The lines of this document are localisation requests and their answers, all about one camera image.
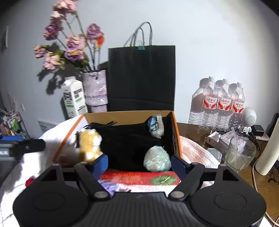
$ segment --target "green label stripe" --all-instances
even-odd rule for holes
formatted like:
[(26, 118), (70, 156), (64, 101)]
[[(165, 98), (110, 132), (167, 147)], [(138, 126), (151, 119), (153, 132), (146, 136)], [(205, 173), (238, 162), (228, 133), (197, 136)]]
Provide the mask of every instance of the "green label stripe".
[(79, 102), (81, 100), (82, 100), (82, 97), (78, 98), (75, 102), (77, 103), (77, 102)]

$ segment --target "glass cup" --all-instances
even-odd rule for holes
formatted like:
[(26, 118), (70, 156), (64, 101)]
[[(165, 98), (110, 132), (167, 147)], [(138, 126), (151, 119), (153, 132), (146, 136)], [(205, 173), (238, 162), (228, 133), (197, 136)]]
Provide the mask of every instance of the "glass cup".
[(256, 155), (255, 145), (245, 137), (237, 136), (237, 150), (235, 148), (235, 138), (231, 138), (226, 152), (225, 164), (235, 172), (245, 169)]

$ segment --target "red and white label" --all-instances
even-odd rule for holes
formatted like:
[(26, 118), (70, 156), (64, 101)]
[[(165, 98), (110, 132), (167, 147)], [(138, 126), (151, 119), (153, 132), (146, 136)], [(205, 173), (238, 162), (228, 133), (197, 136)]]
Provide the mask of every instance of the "red and white label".
[(216, 104), (217, 104), (217, 100), (218, 100), (218, 98), (204, 96), (203, 107), (209, 108), (209, 109), (215, 109), (216, 108)]
[(228, 98), (219, 98), (217, 108), (220, 110), (229, 111), (231, 101), (232, 100)]
[(236, 112), (236, 113), (241, 113), (241, 111), (243, 110), (243, 106), (244, 106), (244, 103), (234, 100), (230, 110), (233, 112)]

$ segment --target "bottle cap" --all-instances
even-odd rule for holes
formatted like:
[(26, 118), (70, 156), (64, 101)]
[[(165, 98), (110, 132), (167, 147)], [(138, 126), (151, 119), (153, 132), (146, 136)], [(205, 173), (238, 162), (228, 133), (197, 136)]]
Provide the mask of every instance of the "bottle cap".
[(230, 84), (230, 81), (228, 79), (223, 79), (223, 84)]
[(239, 88), (243, 88), (243, 84), (241, 84), (241, 83), (239, 83), (239, 82), (237, 82), (237, 86), (238, 86)]
[(208, 80), (210, 81), (210, 82), (214, 82), (214, 83), (216, 83), (216, 79), (215, 79), (215, 77), (208, 77)]

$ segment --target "white cylinder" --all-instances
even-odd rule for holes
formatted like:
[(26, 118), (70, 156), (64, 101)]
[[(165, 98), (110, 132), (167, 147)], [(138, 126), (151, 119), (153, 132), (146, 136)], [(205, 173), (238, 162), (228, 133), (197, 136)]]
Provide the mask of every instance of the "white cylinder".
[(265, 176), (277, 158), (279, 157), (279, 119), (277, 119), (276, 125), (268, 141), (262, 155), (256, 163), (256, 170), (260, 175)]

